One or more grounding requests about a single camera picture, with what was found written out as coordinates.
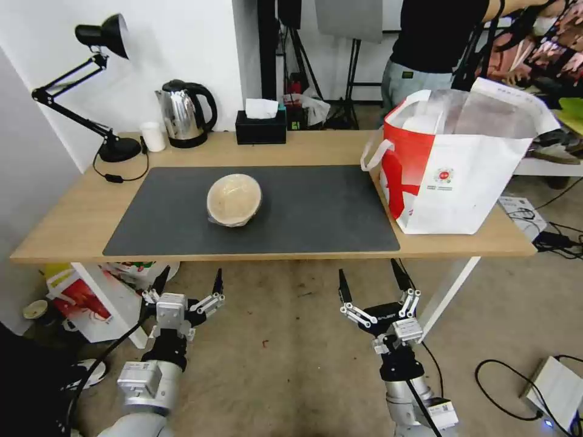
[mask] kettle handle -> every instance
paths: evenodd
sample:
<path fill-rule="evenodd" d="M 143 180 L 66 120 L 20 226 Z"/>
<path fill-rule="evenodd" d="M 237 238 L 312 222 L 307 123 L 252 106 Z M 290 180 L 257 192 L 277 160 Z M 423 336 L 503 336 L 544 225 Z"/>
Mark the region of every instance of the kettle handle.
<path fill-rule="evenodd" d="M 190 98 L 192 99 L 195 107 L 197 110 L 200 110 L 200 105 L 197 104 L 198 103 L 198 99 L 195 97 L 195 95 L 202 95 L 206 98 L 206 101 L 208 102 L 209 107 L 211 108 L 211 119 L 209 120 L 208 123 L 206 123 L 204 121 L 204 116 L 202 111 L 200 111 L 200 118 L 202 121 L 202 125 L 203 125 L 203 130 L 205 132 L 210 132 L 211 129 L 214 127 L 214 125 L 217 123 L 217 104 L 214 101 L 214 97 L 211 94 L 211 92 L 204 86 L 202 86 L 201 84 L 197 84 L 194 82 L 189 82 L 186 84 L 186 92 L 188 93 L 188 95 L 190 96 Z"/>

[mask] stainless steel kettle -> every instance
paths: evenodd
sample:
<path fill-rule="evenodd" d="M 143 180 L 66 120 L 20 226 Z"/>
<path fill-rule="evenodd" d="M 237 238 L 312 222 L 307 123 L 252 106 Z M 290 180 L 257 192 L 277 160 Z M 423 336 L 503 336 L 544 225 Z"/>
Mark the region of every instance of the stainless steel kettle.
<path fill-rule="evenodd" d="M 217 105 L 211 92 L 200 84 L 175 79 L 155 91 L 162 109 L 168 139 L 174 147 L 187 149 L 204 143 L 217 123 Z M 211 119 L 205 121 L 198 95 L 206 98 Z"/>

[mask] white shelf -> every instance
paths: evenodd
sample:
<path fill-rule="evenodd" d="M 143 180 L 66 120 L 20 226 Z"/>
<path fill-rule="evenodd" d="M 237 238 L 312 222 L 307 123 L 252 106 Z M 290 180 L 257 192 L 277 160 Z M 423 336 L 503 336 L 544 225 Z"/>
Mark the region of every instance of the white shelf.
<path fill-rule="evenodd" d="M 583 176 L 583 163 L 579 165 L 556 164 L 537 158 L 524 158 L 514 171 L 524 176 Z"/>

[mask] white cup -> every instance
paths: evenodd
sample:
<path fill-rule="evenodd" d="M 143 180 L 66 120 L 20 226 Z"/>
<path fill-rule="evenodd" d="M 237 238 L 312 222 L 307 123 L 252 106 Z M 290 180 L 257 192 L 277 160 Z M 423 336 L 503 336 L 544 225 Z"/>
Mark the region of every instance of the white cup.
<path fill-rule="evenodd" d="M 150 152 L 161 152 L 166 148 L 166 142 L 160 129 L 160 123 L 148 121 L 140 125 L 141 134 Z"/>

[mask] desk lamp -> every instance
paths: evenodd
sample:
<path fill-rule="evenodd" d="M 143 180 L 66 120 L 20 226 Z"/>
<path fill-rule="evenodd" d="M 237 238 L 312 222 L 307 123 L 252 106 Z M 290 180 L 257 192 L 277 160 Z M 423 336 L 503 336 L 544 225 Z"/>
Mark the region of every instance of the desk lamp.
<path fill-rule="evenodd" d="M 133 158 L 140 153 L 140 144 L 133 138 L 118 137 L 114 134 L 114 130 L 111 127 L 83 118 L 70 109 L 58 104 L 55 99 L 107 68 L 108 56 L 101 52 L 102 47 L 107 47 L 116 55 L 127 59 L 128 54 L 123 44 L 123 39 L 127 35 L 127 32 L 126 23 L 121 14 L 112 15 L 101 26 L 78 25 L 75 28 L 77 40 L 84 46 L 88 46 L 94 55 L 78 67 L 75 67 L 71 71 L 66 72 L 64 75 L 32 92 L 32 98 L 37 102 L 54 109 L 65 117 L 101 135 L 103 137 L 103 143 L 98 153 L 101 159 L 106 162 L 121 162 Z M 69 76 L 92 64 L 95 64 L 97 69 L 87 73 L 80 79 L 63 83 L 63 80 Z"/>

